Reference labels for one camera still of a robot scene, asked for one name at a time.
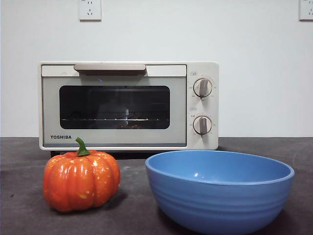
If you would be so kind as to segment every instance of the power outlet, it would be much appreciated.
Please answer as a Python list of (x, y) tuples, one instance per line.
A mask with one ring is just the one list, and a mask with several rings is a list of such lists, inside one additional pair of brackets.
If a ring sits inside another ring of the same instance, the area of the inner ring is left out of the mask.
[(80, 21), (100, 21), (101, 0), (78, 0), (78, 18)]
[(313, 0), (300, 0), (299, 20), (313, 20)]

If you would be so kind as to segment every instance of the gray table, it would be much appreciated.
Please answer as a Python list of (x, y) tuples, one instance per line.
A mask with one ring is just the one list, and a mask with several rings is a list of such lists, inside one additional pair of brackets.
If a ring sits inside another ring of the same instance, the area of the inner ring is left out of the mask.
[[(295, 170), (284, 209), (255, 235), (313, 234), (313, 138), (220, 138), (219, 150), (270, 157)], [(38, 148), (37, 138), (1, 138), (2, 235), (197, 234), (177, 225), (159, 209), (149, 188), (144, 159), (118, 160), (120, 188), (104, 206), (70, 213), (50, 209), (42, 193), (49, 158), (49, 152)]]

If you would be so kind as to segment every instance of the temperature dial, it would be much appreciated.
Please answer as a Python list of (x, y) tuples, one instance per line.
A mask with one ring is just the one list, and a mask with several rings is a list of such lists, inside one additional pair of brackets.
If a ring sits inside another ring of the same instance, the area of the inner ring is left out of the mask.
[(208, 117), (200, 116), (194, 120), (194, 129), (200, 135), (205, 135), (210, 132), (212, 124), (211, 120)]
[(212, 84), (209, 79), (201, 78), (194, 84), (194, 92), (200, 98), (208, 96), (212, 92)]

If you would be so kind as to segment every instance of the green stem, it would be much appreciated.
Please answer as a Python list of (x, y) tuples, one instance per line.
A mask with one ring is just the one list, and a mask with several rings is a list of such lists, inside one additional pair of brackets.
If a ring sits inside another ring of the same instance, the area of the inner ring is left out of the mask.
[(90, 154), (90, 152), (86, 149), (85, 143), (81, 138), (77, 137), (75, 141), (79, 143), (77, 156), (84, 156)]

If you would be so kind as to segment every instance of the orange pumpkin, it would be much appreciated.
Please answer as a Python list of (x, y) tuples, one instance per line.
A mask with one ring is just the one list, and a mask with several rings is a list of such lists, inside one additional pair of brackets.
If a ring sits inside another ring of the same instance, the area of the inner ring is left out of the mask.
[(43, 180), (45, 200), (61, 212), (99, 207), (116, 192), (120, 183), (119, 166), (108, 153), (86, 150), (84, 142), (77, 152), (51, 158)]

